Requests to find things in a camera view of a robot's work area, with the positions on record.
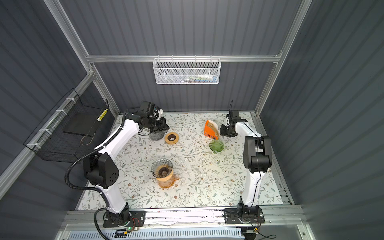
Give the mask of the orange glass carafe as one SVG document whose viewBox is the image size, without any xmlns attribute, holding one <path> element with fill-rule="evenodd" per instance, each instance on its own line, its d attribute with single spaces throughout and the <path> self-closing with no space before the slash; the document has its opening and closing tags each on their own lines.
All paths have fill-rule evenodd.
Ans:
<svg viewBox="0 0 384 240">
<path fill-rule="evenodd" d="M 171 174 L 165 178 L 157 179 L 157 183 L 158 183 L 160 188 L 168 189 L 168 188 L 172 187 L 174 185 L 174 183 L 176 181 L 178 181 L 179 179 L 180 178 L 177 175 Z"/>
</svg>

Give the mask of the grey glass dripper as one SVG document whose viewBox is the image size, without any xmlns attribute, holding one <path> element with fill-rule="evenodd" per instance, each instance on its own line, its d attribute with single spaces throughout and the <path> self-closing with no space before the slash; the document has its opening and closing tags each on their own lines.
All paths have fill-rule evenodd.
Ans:
<svg viewBox="0 0 384 240">
<path fill-rule="evenodd" d="M 169 159 L 159 159 L 153 163 L 151 173 L 160 182 L 168 181 L 174 173 L 173 163 Z"/>
</svg>

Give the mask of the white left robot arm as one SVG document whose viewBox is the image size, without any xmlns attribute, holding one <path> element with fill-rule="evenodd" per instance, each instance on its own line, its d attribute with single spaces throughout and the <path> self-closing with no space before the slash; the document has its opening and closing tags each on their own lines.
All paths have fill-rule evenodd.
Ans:
<svg viewBox="0 0 384 240">
<path fill-rule="evenodd" d="M 142 130 L 155 134 L 169 129 L 163 117 L 163 109 L 154 103 L 142 101 L 139 107 L 126 110 L 122 114 L 120 126 L 95 148 L 95 153 L 83 160 L 85 177 L 102 196 L 109 213 L 120 215 L 128 208 L 118 186 L 118 154 Z"/>
</svg>

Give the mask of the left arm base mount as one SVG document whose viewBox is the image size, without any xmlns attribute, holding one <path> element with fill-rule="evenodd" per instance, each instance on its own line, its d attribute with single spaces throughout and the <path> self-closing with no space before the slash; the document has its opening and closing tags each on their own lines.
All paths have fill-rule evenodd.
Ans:
<svg viewBox="0 0 384 240">
<path fill-rule="evenodd" d="M 119 214 L 112 213 L 106 210 L 103 215 L 103 227 L 104 228 L 125 228 L 134 227 L 139 228 L 144 226 L 146 219 L 146 211 L 132 211 L 128 204 L 123 208 Z"/>
</svg>

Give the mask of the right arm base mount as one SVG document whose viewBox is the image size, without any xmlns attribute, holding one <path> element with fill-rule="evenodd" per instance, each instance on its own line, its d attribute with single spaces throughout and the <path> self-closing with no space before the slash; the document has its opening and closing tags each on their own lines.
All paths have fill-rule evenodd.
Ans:
<svg viewBox="0 0 384 240">
<path fill-rule="evenodd" d="M 222 216 L 227 225 L 252 224 L 261 225 L 265 223 L 264 213 L 260 206 L 241 206 L 222 210 Z"/>
</svg>

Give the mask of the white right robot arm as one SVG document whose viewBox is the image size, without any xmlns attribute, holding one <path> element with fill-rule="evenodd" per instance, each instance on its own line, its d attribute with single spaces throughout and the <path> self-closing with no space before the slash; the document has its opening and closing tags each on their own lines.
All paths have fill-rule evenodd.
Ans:
<svg viewBox="0 0 384 240">
<path fill-rule="evenodd" d="M 252 128 L 247 120 L 240 117 L 238 110 L 230 110 L 226 118 L 227 123 L 221 125 L 220 134 L 229 138 L 241 137 L 244 141 L 243 164 L 248 172 L 241 205 L 255 207 L 259 204 L 263 177 L 272 166 L 271 139 Z"/>
</svg>

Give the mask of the grey glass carafe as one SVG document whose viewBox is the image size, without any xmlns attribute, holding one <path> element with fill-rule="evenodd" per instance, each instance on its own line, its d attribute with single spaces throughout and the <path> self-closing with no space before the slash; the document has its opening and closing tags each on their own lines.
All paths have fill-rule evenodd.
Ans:
<svg viewBox="0 0 384 240">
<path fill-rule="evenodd" d="M 162 132 L 157 132 L 157 133 L 150 133 L 150 134 L 149 134 L 149 138 L 150 138 L 152 141 L 159 141 L 159 140 L 161 140 L 164 136 L 165 136 L 165 132 L 164 132 L 164 131 L 162 131 Z"/>
</svg>

